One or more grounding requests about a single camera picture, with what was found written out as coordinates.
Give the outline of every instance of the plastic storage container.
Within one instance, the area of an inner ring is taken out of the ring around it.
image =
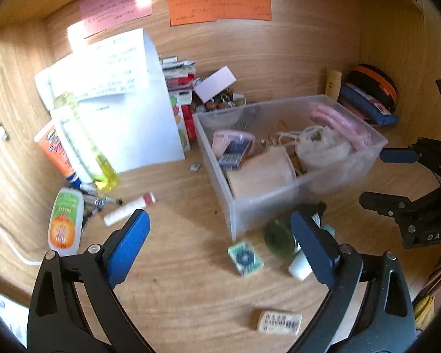
[[[333,107],[360,130],[369,133],[371,146],[351,154],[341,162],[304,174],[296,178],[294,183],[275,191],[255,197],[234,198],[211,149],[214,131],[243,130],[262,139],[275,134],[277,130],[283,131],[281,121],[288,126],[288,131],[303,130],[315,124],[308,116],[309,106],[313,102]],[[326,95],[280,99],[198,113],[194,115],[194,122],[203,161],[233,240],[247,230],[264,226],[270,219],[298,203],[318,201],[364,177],[387,144],[386,138]]]

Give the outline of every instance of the white bottle with orange label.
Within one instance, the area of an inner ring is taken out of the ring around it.
[[[49,221],[47,242],[59,256],[76,254],[80,246],[83,222],[83,194],[77,189],[62,188],[55,198]]]

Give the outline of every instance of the yellow liquid bottle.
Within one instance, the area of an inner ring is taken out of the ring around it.
[[[55,98],[54,113],[60,121],[65,137],[92,177],[96,187],[103,190],[116,187],[119,183],[116,171],[83,127],[78,115],[78,102],[75,95],[68,91]]]

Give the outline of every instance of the screw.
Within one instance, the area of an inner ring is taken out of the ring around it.
[[[342,244],[340,246],[340,250],[344,254],[350,254],[351,252],[353,252],[353,247],[351,245],[349,245],[349,244]]]
[[[397,258],[397,256],[395,256],[392,252],[390,252],[390,251],[387,251],[386,252],[386,257],[387,257],[387,259],[389,259],[389,260],[395,260],[396,258]]]
[[[100,252],[101,246],[99,244],[92,244],[88,247],[88,252],[91,254],[96,254]]]
[[[48,251],[45,255],[46,260],[52,260],[55,257],[55,251]]]

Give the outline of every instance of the yellow fabric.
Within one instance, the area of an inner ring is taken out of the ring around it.
[[[413,307],[417,329],[425,330],[435,318],[435,298],[425,296]]]

